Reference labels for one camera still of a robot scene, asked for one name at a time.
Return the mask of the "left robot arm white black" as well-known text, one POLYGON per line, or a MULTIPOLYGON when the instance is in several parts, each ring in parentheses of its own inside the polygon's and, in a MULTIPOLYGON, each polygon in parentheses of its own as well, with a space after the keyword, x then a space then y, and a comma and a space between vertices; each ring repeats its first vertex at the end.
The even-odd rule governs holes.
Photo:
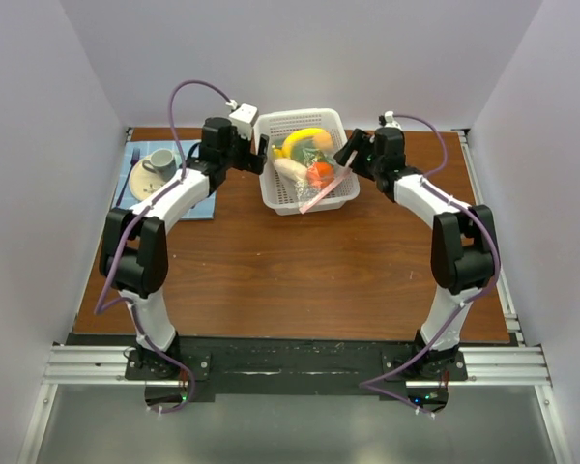
POLYGON ((158 190, 130 208, 114 207, 106 216, 100 256, 105 284, 95 312, 112 306, 107 293, 116 289, 136 330, 139 359, 160 379, 190 374, 180 361, 177 331, 163 295, 168 233, 191 207, 217 191, 229 170, 263 173, 270 138, 256 135, 253 126, 235 116, 207 119, 197 147, 170 153, 176 168, 158 190))

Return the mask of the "orange fake pumpkin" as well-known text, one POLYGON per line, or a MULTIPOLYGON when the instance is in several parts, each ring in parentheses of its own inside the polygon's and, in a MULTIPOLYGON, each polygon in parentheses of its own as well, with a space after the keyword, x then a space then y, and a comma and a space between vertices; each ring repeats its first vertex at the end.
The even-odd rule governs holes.
POLYGON ((335 178, 335 169, 332 165, 316 162, 307 169, 307 180, 315 188, 323 189, 335 178))

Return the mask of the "white perforated plastic basket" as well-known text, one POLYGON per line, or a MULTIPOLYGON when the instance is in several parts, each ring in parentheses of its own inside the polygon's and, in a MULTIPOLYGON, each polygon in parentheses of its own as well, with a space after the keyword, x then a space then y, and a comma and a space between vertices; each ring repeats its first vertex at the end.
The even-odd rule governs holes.
POLYGON ((264 114, 254 134, 269 137, 260 187, 264 203, 279 215, 339 209, 359 195, 357 176, 333 159, 347 141, 335 110, 264 114))

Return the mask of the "white fake eggplant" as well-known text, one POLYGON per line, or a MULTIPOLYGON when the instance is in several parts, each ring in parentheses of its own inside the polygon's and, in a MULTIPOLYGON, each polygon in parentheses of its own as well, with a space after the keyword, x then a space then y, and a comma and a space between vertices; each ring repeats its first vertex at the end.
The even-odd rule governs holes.
POLYGON ((307 177, 307 167, 289 158, 275 159, 274 168, 279 175, 293 182, 304 181, 307 177))

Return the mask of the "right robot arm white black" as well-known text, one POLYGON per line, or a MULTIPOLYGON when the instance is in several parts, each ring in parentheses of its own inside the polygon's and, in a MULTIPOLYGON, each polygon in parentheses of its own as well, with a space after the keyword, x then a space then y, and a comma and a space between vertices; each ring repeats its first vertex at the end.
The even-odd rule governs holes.
POLYGON ((371 180, 393 203, 431 227, 430 268, 436 282, 431 309, 417 332, 411 358, 361 386, 410 373, 434 379, 455 362, 460 332, 473 302, 500 272, 494 218, 489 207, 472 206, 434 186, 406 164, 405 135, 395 126, 369 134, 355 129, 334 156, 338 164, 371 180))

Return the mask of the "clear zip top bag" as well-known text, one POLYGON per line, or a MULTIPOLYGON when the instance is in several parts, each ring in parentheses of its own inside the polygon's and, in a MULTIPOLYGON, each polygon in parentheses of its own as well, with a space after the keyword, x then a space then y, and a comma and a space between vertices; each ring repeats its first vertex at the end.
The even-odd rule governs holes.
POLYGON ((301 214, 332 192, 345 173, 334 160, 334 140, 321 128, 295 130, 271 149, 273 168, 301 214))

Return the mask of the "yellow fake banana bunch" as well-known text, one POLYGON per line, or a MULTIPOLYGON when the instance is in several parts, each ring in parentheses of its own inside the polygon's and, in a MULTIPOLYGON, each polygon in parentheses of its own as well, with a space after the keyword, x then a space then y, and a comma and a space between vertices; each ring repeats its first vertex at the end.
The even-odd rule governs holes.
POLYGON ((280 147, 274 146, 272 148, 273 157, 291 159, 291 152, 295 147, 314 147, 312 143, 312 135, 319 131, 324 131, 324 129, 305 128, 293 131, 283 140, 280 147))

